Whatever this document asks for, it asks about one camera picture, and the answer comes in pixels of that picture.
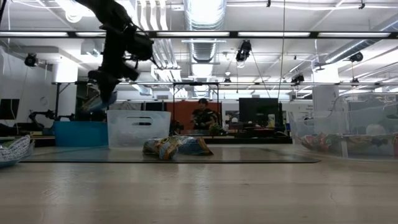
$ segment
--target transparent storage container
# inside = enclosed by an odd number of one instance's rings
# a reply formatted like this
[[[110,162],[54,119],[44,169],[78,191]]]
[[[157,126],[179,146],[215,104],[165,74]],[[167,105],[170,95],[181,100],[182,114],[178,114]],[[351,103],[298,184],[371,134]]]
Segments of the transparent storage container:
[[[108,110],[107,116],[110,149],[142,148],[147,139],[169,136],[170,112]]]
[[[304,120],[289,113],[296,144],[344,158],[398,158],[398,94],[343,95],[332,111],[317,114]]]

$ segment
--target ceiling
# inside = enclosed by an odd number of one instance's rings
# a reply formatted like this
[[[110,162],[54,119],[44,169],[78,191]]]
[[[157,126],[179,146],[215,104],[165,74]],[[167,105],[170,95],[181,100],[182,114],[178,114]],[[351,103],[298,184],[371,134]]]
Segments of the ceiling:
[[[388,8],[364,9],[340,9],[340,10],[298,10],[284,9],[281,7],[265,7],[258,5],[267,1],[237,1],[228,0],[226,16],[224,18],[224,30],[283,30],[284,15],[286,30],[323,30],[323,31],[369,31],[372,27],[397,14],[397,10]],[[289,0],[287,6],[297,7],[334,7],[341,0]],[[358,6],[360,0],[343,1],[339,7]],[[396,0],[365,1],[367,6],[392,6],[398,7]],[[167,1],[167,21],[170,30],[184,30],[185,18],[183,1]],[[272,5],[282,6],[283,1],[272,0]],[[100,23],[95,17],[83,17],[80,22],[70,23],[65,18],[65,11],[58,8],[55,1],[42,0],[14,0],[8,2],[1,22],[1,30],[98,30]],[[10,39],[11,46],[20,47],[58,47],[79,60],[85,68],[95,68],[101,62],[100,58],[81,53],[82,39]],[[94,44],[100,48],[103,40],[95,40]],[[228,39],[225,43],[218,44],[218,54],[213,69],[214,79],[222,80],[225,72],[231,72],[232,81],[253,82],[259,81],[262,74],[270,82],[277,82],[283,76],[289,78],[289,71],[302,62],[317,55],[325,55],[345,45],[349,40],[280,40],[280,39],[252,39],[251,55],[244,68],[237,68],[234,59],[236,49],[241,39]],[[362,51],[364,61],[397,47],[398,40],[383,40],[368,49]],[[190,73],[188,46],[181,39],[172,39],[172,46],[178,65],[181,67],[182,77],[188,77]],[[42,60],[54,61],[61,55],[39,54]],[[352,76],[375,71],[383,66],[397,62],[398,51],[393,50],[389,54],[357,65],[351,69],[351,63],[338,62],[340,79],[350,80]],[[150,76],[151,63],[143,62],[139,69],[142,76]],[[306,81],[311,79],[311,70],[306,71]],[[380,73],[369,77],[367,82],[392,78],[398,75],[398,69],[389,70],[388,73]]]

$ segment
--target ceiling duct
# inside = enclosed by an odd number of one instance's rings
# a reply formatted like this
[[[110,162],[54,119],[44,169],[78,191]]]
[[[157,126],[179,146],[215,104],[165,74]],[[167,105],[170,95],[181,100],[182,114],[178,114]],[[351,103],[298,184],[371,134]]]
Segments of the ceiling duct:
[[[390,19],[380,23],[378,26],[371,29],[373,32],[397,32],[398,31],[398,14],[392,16]],[[382,39],[368,39],[368,40],[353,40],[348,44],[340,47],[336,51],[320,58],[318,65],[328,65],[347,59],[350,56],[378,43]],[[303,71],[306,68],[310,68],[312,62],[303,62],[294,70]]]
[[[221,30],[223,26],[226,0],[184,0],[185,22],[187,30]],[[194,76],[207,77],[213,71],[210,63],[215,58],[216,43],[190,44]]]

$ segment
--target security camera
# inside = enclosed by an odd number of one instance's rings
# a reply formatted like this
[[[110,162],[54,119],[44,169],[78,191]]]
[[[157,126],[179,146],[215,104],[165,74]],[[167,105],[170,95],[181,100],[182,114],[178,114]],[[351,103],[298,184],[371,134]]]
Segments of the security camera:
[[[39,60],[36,57],[35,53],[27,54],[25,58],[25,65],[28,67],[36,67],[39,64]]]

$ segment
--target blue bin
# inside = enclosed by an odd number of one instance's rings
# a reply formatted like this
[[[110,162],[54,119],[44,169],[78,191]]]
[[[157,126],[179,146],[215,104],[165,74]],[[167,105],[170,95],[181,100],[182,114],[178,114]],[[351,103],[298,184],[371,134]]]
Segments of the blue bin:
[[[99,121],[54,122],[58,147],[96,147],[108,145],[108,125]]]

